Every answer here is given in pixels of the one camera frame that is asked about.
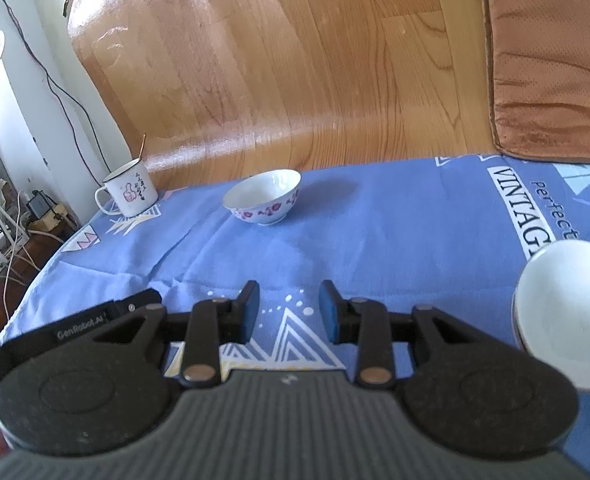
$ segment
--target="brown cushion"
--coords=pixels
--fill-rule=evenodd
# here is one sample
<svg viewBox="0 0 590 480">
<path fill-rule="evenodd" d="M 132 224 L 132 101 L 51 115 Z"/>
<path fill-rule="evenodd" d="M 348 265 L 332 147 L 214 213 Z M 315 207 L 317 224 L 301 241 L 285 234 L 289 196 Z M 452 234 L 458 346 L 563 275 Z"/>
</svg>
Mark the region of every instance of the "brown cushion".
<svg viewBox="0 0 590 480">
<path fill-rule="evenodd" d="M 486 0 L 499 150 L 590 162 L 590 0 Z"/>
</svg>

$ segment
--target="enamel mug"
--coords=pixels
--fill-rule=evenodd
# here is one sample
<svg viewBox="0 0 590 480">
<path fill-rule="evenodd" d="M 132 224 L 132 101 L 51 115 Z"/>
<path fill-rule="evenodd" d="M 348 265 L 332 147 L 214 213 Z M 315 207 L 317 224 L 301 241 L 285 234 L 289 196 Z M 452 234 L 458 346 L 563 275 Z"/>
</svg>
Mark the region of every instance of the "enamel mug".
<svg viewBox="0 0 590 480">
<path fill-rule="evenodd" d="M 104 185 L 95 191 L 95 202 L 107 215 L 137 216 L 157 202 L 157 190 L 140 158 L 109 173 L 102 182 Z M 99 192 L 104 190 L 110 193 L 119 208 L 117 211 L 108 211 L 99 202 Z"/>
</svg>

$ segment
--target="black cable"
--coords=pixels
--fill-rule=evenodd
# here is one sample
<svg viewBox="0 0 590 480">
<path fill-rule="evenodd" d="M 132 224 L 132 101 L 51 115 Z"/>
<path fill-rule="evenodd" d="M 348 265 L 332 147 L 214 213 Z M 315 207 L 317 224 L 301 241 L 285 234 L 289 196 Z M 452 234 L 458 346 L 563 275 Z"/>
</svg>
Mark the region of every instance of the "black cable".
<svg viewBox="0 0 590 480">
<path fill-rule="evenodd" d="M 48 72 L 48 69 L 44 66 L 44 64 L 38 59 L 37 56 L 35 56 L 35 53 L 32 51 L 32 49 L 30 48 L 30 45 L 28 44 L 28 41 L 26 41 L 26 37 L 24 36 L 24 31 L 22 29 L 22 26 L 19 23 L 19 20 L 17 19 L 17 17 L 15 16 L 14 11 L 12 10 L 12 7 L 8 4 L 8 2 L 6 0 L 1 0 L 2 3 L 6 6 L 6 11 L 8 12 L 8 15 L 11 18 L 11 21 L 13 23 L 13 25 L 15 26 L 15 28 L 17 29 L 17 33 L 19 34 L 22 43 L 24 44 L 24 47 L 26 48 L 26 51 L 28 52 L 28 54 L 30 55 L 30 57 L 33 59 L 33 61 L 35 63 L 37 63 L 41 69 L 44 71 L 44 73 L 46 74 L 46 83 L 48 85 L 48 89 L 50 90 L 50 92 L 57 98 L 57 101 L 59 101 L 59 106 L 61 107 L 66 120 L 68 121 L 68 125 L 70 126 L 70 129 L 73 132 L 73 140 L 75 141 L 75 147 L 77 149 L 77 153 L 79 154 L 79 157 L 82 159 L 82 162 L 84 163 L 86 170 L 88 170 L 88 173 L 91 175 L 92 179 L 96 182 L 96 184 L 98 186 L 101 186 L 101 184 L 99 183 L 99 181 L 95 178 L 94 174 L 92 174 L 92 171 L 90 169 L 90 167 L 88 166 L 88 163 L 86 162 L 86 159 L 84 158 L 84 155 L 82 155 L 82 150 L 79 147 L 79 143 L 77 141 L 77 133 L 75 131 L 75 126 L 73 126 L 72 121 L 70 120 L 70 117 L 68 116 L 68 113 L 66 111 L 66 108 L 64 106 L 64 103 L 61 100 L 61 97 L 59 96 L 59 94 L 57 94 L 56 91 L 54 91 L 53 87 L 51 86 L 51 83 L 53 85 L 55 85 L 57 87 L 57 89 L 59 89 L 61 92 L 63 92 L 65 95 L 67 95 L 69 97 L 69 99 L 71 99 L 73 102 L 75 102 L 84 112 L 84 114 L 86 115 L 86 118 L 88 119 L 88 123 L 91 125 L 91 129 L 92 129 L 92 134 L 94 136 L 95 142 L 97 143 L 97 148 L 102 156 L 102 160 L 104 161 L 104 164 L 106 166 L 106 169 L 108 170 L 108 172 L 110 172 L 110 167 L 108 166 L 108 162 L 106 162 L 106 158 L 104 156 L 104 152 L 102 152 L 102 147 L 99 143 L 99 139 L 97 137 L 97 132 L 94 129 L 94 125 L 92 124 L 92 120 L 91 117 L 88 113 L 88 111 L 86 110 L 86 108 L 84 107 L 83 104 L 81 104 L 77 99 L 75 99 L 70 93 L 68 93 L 66 90 L 64 90 L 59 84 L 57 84 L 57 82 L 51 77 L 50 73 Z"/>
<path fill-rule="evenodd" d="M 77 229 L 77 230 L 80 229 L 80 226 L 79 226 L 77 220 L 75 220 L 70 213 L 66 215 L 66 218 L 68 218 L 68 220 L 70 221 L 70 223 L 72 223 L 75 226 L 75 229 Z"/>
<path fill-rule="evenodd" d="M 51 204 L 51 207 L 50 207 L 50 209 L 51 209 L 51 211 L 53 211 L 53 212 L 54 212 L 55 210 L 53 209 L 53 206 L 57 206 L 57 202 L 55 202 L 55 201 L 53 200 L 53 198 L 52 198 L 52 197 L 51 197 L 51 196 L 50 196 L 48 193 L 46 193 L 45 191 L 33 191 L 33 194 L 34 194 L 34 195 L 37 195 L 37 194 L 39 194 L 39 193 L 41 193 L 41 194 L 42 194 L 42 195 L 43 195 L 43 196 L 46 198 L 46 201 L 47 201 L 47 202 L 50 202 L 50 204 Z M 63 217 L 62 215 L 60 215 L 59 213 L 55 213 L 55 218 L 56 218 L 57 220 L 63 220 L 63 219 L 64 219 L 64 217 Z M 66 218 L 68 218 L 68 220 L 69 220 L 69 221 L 70 221 L 70 222 L 71 222 L 71 223 L 72 223 L 72 224 L 73 224 L 75 227 L 79 228 L 79 224 L 77 223 L 77 221 L 76 221 L 76 220 L 75 220 L 75 219 L 74 219 L 72 216 L 70 216 L 70 214 L 66 215 Z"/>
</svg>

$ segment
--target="porcelain bowl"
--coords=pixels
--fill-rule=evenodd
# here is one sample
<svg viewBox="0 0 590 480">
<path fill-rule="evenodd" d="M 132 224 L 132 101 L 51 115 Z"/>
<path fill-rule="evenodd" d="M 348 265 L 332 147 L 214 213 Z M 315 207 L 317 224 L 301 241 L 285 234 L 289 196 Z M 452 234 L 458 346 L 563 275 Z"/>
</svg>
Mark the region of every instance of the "porcelain bowl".
<svg viewBox="0 0 590 480">
<path fill-rule="evenodd" d="M 590 242 L 538 251 L 517 283 L 513 315 L 518 344 L 590 392 Z"/>
<path fill-rule="evenodd" d="M 253 175 L 233 186 L 224 195 L 223 205 L 249 224 L 277 224 L 297 202 L 300 181 L 301 175 L 295 170 Z"/>
</svg>

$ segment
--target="blue bedsheet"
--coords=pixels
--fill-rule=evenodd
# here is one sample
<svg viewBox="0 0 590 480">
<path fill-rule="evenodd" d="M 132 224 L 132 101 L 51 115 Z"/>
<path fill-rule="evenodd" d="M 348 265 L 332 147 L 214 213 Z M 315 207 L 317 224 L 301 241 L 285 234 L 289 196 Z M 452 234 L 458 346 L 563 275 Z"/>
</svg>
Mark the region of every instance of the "blue bedsheet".
<svg viewBox="0 0 590 480">
<path fill-rule="evenodd" d="M 163 193 L 134 219 L 98 214 L 49 261 L 0 342 L 148 286 L 170 312 L 236 296 L 246 280 L 262 303 L 248 345 L 221 348 L 230 368 L 336 368 L 317 310 L 323 279 L 345 296 L 408 312 L 432 303 L 515 344 L 510 303 L 527 259 L 552 240 L 590 240 L 590 166 L 464 156 L 310 171 L 287 218 L 244 224 L 221 206 L 231 186 Z M 395 349 L 398 376 L 411 367 Z M 171 364 L 177 370 L 179 354 Z M 565 451 L 590 472 L 590 395 Z"/>
</svg>

